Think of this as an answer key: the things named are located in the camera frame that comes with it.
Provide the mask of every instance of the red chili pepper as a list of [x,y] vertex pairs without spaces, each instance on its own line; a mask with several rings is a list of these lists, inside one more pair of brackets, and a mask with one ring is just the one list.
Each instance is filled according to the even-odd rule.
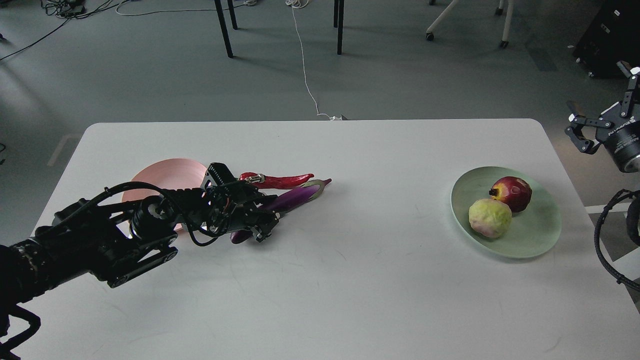
[[[245,172],[240,175],[240,180],[245,180],[248,177],[257,176],[255,172]],[[302,185],[306,183],[309,179],[311,179],[313,174],[304,174],[299,176],[286,176],[286,177],[275,177],[275,176],[264,176],[264,181],[261,183],[252,183],[258,189],[293,189],[298,185]]]

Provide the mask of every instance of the apple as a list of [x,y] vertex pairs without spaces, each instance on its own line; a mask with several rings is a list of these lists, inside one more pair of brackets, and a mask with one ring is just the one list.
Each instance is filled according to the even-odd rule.
[[514,214],[527,208],[532,193],[531,186],[515,176],[505,176],[499,179],[489,190],[489,196],[492,199],[507,204]]
[[469,207],[469,224],[475,232],[487,238],[499,238],[511,226],[511,209],[502,201],[477,200]]

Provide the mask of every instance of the purple eggplant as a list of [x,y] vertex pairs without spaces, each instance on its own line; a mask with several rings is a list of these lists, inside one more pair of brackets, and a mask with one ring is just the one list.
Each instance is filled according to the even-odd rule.
[[[261,206],[260,209],[273,210],[283,215],[302,204],[306,204],[312,200],[317,199],[324,191],[324,187],[330,182],[331,179],[309,180],[299,187],[293,188],[288,192],[283,193],[269,204]],[[250,230],[236,231],[235,233],[231,234],[231,242],[234,244],[239,244],[247,240],[248,238],[251,238],[252,236],[253,233]]]

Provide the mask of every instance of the gray floor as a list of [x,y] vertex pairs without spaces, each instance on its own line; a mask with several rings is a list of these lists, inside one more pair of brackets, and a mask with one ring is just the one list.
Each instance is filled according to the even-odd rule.
[[[462,1],[435,41],[425,41],[426,28],[448,3],[346,0],[342,56],[335,54],[333,1],[312,0],[296,10],[320,112],[349,119],[533,118],[585,206],[637,187],[637,174],[619,173],[604,149],[581,154],[563,133],[567,100],[595,116],[626,89],[626,79],[589,78],[572,56],[570,46],[602,1],[518,1],[507,49],[498,47],[504,16],[493,14],[497,1]],[[122,11],[212,7],[211,0],[146,0]],[[236,13],[241,29],[230,34],[233,60],[214,12],[124,17],[112,9],[72,20],[0,62],[0,142],[6,144],[0,243],[31,234],[79,137],[96,122],[325,119],[316,116],[305,88],[284,0],[260,0]],[[0,32],[8,39],[0,43],[0,57],[61,21],[46,16],[37,1],[10,1],[0,8]],[[211,135],[212,146],[218,136],[224,134]]]

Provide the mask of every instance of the black chair leg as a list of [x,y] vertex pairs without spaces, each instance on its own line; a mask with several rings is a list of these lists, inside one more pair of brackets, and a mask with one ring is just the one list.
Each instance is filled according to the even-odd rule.
[[236,22],[236,10],[234,9],[234,0],[227,0],[227,6],[229,7],[229,15],[231,16],[231,26],[234,30],[238,30],[238,23]]
[[231,42],[229,41],[229,33],[227,31],[227,23],[225,22],[225,14],[222,12],[222,4],[220,0],[214,0],[216,3],[216,13],[218,13],[218,21],[220,21],[220,30],[222,31],[222,39],[225,41],[225,47],[227,48],[227,56],[233,58],[234,54],[231,51]]
[[338,55],[342,55],[342,26],[344,25],[344,0],[338,4]]

